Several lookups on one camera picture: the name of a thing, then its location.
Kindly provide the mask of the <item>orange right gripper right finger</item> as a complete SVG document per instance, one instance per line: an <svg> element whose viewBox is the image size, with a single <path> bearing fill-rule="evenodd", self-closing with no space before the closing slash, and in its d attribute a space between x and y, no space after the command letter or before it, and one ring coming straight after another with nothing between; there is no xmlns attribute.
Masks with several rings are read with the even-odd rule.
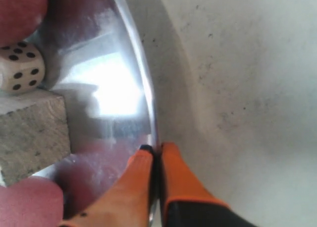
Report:
<svg viewBox="0 0 317 227"><path fill-rule="evenodd" d="M214 197L191 172L174 143L161 146L161 221L164 227L251 227Z"/></svg>

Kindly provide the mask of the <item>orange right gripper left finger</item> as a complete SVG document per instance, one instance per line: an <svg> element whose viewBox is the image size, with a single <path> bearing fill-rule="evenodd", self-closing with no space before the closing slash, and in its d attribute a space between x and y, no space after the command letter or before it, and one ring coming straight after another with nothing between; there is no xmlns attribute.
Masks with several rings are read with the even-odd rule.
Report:
<svg viewBox="0 0 317 227"><path fill-rule="evenodd" d="M153 148L142 145L130 157L123 175L96 202L60 227L147 227Z"/></svg>

